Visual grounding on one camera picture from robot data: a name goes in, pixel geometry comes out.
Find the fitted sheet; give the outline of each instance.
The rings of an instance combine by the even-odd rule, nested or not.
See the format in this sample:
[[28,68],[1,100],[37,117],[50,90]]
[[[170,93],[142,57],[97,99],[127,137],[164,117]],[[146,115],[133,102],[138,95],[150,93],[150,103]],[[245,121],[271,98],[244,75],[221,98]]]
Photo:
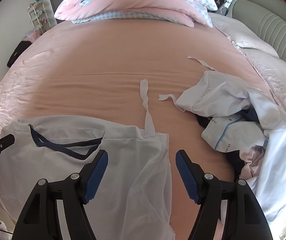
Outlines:
[[184,149],[191,160],[221,180],[234,172],[223,153],[202,138],[190,112],[159,94],[179,97],[209,70],[239,76],[272,98],[247,59],[216,28],[194,28],[158,20],[103,20],[47,31],[13,64],[0,83],[0,131],[12,121],[48,115],[83,115],[144,128],[140,81],[149,82],[148,106],[155,130],[170,135],[172,213],[177,240],[186,240],[198,206],[188,198],[175,165]]

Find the cable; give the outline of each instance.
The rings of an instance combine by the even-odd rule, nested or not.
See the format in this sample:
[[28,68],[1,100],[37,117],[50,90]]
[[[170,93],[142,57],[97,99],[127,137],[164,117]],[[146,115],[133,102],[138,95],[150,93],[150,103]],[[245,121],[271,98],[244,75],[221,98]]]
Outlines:
[[13,235],[13,233],[10,233],[10,232],[2,230],[2,229],[0,229],[0,231]]

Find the metal screw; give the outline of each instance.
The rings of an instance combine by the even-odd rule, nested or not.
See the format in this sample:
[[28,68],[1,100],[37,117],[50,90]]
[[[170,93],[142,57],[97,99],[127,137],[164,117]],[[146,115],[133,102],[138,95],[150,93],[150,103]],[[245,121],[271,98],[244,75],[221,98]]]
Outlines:
[[206,179],[213,179],[213,175],[211,173],[205,173],[204,177]]
[[40,186],[44,185],[45,183],[46,183],[46,180],[45,180],[45,179],[40,179],[40,180],[38,181],[38,184],[39,184]]
[[246,182],[244,179],[239,179],[238,183],[241,185],[241,186],[245,186],[246,185]]
[[78,179],[80,177],[80,175],[78,173],[73,173],[71,175],[71,179]]

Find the black bag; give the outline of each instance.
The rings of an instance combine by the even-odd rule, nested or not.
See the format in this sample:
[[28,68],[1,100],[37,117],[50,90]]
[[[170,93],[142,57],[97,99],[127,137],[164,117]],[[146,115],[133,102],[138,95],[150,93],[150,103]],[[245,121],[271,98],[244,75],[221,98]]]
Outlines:
[[11,67],[14,62],[18,59],[18,57],[23,53],[24,50],[26,50],[29,46],[31,46],[32,42],[30,41],[21,41],[19,45],[16,47],[15,51],[11,55],[7,66]]

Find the headboard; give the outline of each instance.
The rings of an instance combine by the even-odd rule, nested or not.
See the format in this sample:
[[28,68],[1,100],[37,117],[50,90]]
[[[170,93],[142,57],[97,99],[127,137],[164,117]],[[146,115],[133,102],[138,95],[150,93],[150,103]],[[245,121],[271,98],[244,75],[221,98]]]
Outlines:
[[286,62],[286,3],[281,0],[233,0],[228,17],[248,26]]

